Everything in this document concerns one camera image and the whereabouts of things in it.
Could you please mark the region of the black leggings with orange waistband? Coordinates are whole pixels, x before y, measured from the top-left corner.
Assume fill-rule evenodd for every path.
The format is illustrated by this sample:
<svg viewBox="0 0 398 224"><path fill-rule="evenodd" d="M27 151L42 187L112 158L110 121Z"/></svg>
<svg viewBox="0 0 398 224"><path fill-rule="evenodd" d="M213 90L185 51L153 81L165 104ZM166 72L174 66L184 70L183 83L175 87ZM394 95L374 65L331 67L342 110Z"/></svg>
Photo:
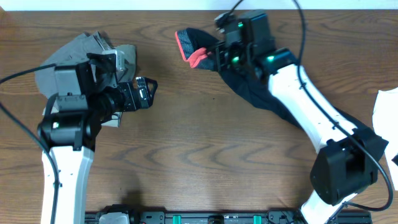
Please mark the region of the black leggings with orange waistband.
<svg viewBox="0 0 398 224"><path fill-rule="evenodd" d="M207 48L219 42L216 37L200 29L186 28L176 31L175 38L183 60L188 62L191 68L217 71L214 56L206 52ZM254 107L269 110L283 120L300 127L292 113L271 95L268 86L252 75L241 75L232 69L224 69L219 75L237 95Z"/></svg>

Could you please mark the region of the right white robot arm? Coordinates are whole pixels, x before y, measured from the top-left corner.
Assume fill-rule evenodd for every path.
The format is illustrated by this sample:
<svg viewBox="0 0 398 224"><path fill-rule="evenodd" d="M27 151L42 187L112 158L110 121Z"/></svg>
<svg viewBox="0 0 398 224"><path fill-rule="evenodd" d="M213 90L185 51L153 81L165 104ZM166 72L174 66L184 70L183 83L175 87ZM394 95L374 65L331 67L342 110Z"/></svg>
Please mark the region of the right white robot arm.
<svg viewBox="0 0 398 224"><path fill-rule="evenodd" d="M213 51L216 67L238 79L251 97L267 96L273 111L302 128L317 157L310 172L313 192L301 206L305 223L328 223L386 172L380 165L388 142L337 110L315 87L301 56L278 49L267 14L226 12L215 19L224 39Z"/></svg>

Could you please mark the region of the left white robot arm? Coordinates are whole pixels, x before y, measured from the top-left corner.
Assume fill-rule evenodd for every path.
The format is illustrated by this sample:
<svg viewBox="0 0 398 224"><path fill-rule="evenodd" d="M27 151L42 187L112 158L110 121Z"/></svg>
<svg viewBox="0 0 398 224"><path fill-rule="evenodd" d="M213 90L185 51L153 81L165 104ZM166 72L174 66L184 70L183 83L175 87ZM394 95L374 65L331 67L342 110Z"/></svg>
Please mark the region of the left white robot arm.
<svg viewBox="0 0 398 224"><path fill-rule="evenodd" d="M41 223L84 223L96 137L115 113L152 106L158 84L146 77L96 89L66 82L52 95L38 126L46 150Z"/></svg>

